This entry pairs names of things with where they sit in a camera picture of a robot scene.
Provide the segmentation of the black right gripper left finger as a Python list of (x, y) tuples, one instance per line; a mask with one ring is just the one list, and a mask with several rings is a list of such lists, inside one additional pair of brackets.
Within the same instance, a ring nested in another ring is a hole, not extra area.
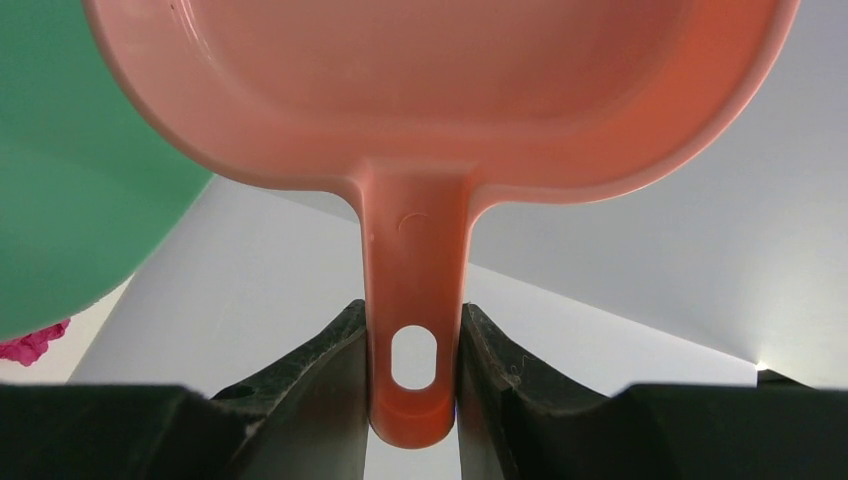
[(1, 388), (5, 479), (360, 479), (365, 312), (205, 397), (180, 385)]

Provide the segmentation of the pink dustpan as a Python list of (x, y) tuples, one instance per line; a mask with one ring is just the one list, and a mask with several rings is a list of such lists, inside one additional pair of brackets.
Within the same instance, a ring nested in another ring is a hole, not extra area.
[(232, 180), (344, 199), (361, 225), (369, 417), (454, 423), (474, 223), (669, 175), (747, 106), (795, 1), (87, 1), (158, 134)]

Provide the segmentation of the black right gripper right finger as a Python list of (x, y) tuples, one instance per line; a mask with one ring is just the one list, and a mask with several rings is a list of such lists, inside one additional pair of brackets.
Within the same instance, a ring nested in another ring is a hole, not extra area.
[(465, 479), (843, 479), (847, 394), (803, 386), (636, 384), (604, 396), (463, 308)]

